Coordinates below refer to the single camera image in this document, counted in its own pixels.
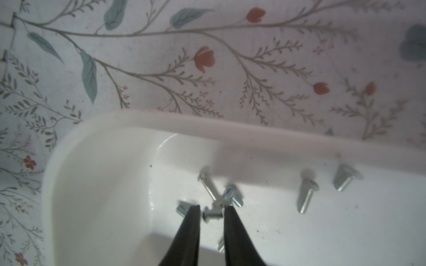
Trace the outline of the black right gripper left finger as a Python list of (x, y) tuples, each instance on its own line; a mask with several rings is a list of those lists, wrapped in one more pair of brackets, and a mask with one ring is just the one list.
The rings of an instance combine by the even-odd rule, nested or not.
[(160, 266), (197, 266), (200, 246), (199, 205), (191, 206)]

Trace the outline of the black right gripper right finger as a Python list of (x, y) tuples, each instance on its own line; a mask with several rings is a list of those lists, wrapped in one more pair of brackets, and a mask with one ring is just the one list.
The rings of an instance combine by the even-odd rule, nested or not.
[(265, 266), (236, 209), (224, 208), (224, 246), (227, 266)]

